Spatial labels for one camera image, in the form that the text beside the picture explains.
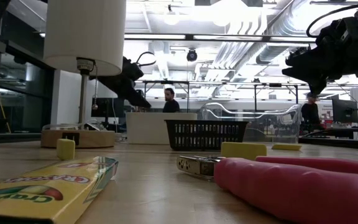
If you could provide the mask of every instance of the desk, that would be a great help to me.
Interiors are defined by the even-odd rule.
[[[0,180],[58,162],[54,149],[39,142],[0,144]],[[177,156],[213,152],[173,152],[168,146],[117,144],[111,149],[79,149],[76,157],[118,159],[111,181],[77,223],[193,224],[282,223],[221,190],[215,183],[180,172]],[[270,156],[337,157],[358,160],[356,149],[305,145],[301,151],[268,151]]]

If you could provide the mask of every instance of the black plastic basket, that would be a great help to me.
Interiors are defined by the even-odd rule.
[[[165,120],[173,150],[221,150],[222,142],[242,142],[247,121]]]

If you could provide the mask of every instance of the person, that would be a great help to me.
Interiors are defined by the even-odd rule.
[[[180,111],[179,103],[173,99],[175,97],[175,92],[172,88],[166,88],[165,92],[165,106],[162,110],[163,113],[176,113]]]
[[[318,107],[316,104],[317,96],[311,93],[307,94],[308,101],[302,106],[302,118],[310,129],[321,129]]]

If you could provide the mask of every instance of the red foam object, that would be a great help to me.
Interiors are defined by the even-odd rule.
[[[358,174],[228,158],[216,164],[214,179],[282,220],[358,223]]]
[[[292,164],[321,170],[358,174],[358,161],[347,159],[259,156],[256,161]]]

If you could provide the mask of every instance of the lamp shade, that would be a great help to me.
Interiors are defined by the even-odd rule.
[[[76,58],[82,57],[95,60],[98,75],[120,74],[125,19],[126,0],[49,0],[45,63],[78,73]]]

